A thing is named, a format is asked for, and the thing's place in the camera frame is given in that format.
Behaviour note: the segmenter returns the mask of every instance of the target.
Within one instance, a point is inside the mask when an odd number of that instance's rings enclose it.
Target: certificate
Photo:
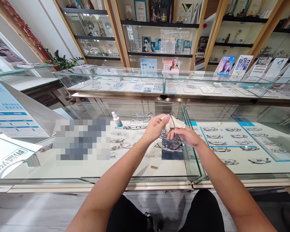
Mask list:
[[[135,18],[139,22],[147,22],[146,0],[134,0]]]

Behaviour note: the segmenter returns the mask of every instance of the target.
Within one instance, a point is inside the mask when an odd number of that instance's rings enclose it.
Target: eyeglass display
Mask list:
[[[191,128],[202,131],[201,139],[238,177],[290,177],[290,111],[270,106],[184,108]],[[255,164],[265,165],[256,170]]]

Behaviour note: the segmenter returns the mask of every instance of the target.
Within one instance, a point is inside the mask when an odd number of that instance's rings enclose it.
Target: white cloth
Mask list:
[[[176,119],[174,116],[172,116],[172,115],[170,115],[171,116],[171,118],[170,118],[170,120],[169,120],[169,122],[165,125],[165,127],[164,127],[164,133],[165,134],[168,134],[169,132],[170,132],[170,130],[171,130],[171,128],[185,128],[186,127],[186,125],[185,125],[185,123],[184,122],[182,122],[182,121],[180,121],[180,120],[178,120],[178,119]]]

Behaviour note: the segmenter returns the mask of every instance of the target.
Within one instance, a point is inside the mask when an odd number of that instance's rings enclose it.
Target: green leaves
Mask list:
[[[84,58],[82,58],[82,57],[76,57],[76,58],[73,57],[72,59],[70,59],[70,60],[72,60],[72,62],[71,62],[65,58],[65,55],[63,57],[60,57],[59,50],[56,50],[54,52],[54,56],[52,56],[52,54],[49,52],[48,48],[45,48],[45,53],[47,54],[49,60],[44,61],[44,63],[48,63],[48,64],[52,64],[54,66],[57,66],[61,70],[72,68],[72,67],[77,65],[77,61],[84,60]]]

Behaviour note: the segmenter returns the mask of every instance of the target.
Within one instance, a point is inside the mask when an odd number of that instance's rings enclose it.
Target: leg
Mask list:
[[[106,232],[146,232],[147,217],[124,195],[115,204]]]
[[[222,214],[215,196],[209,190],[199,190],[195,195],[186,222],[179,232],[225,231]]]

